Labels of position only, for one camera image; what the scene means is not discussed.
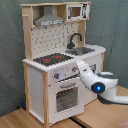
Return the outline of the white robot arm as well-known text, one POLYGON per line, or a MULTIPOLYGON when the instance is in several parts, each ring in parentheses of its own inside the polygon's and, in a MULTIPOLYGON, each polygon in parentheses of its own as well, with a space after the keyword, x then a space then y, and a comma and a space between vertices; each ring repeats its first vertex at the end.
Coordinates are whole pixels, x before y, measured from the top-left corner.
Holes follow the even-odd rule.
POLYGON ((118 79, 111 72, 95 74, 90 66, 82 60, 76 62, 82 83, 97 94, 98 100, 103 104, 128 105, 128 96, 117 96, 118 79))

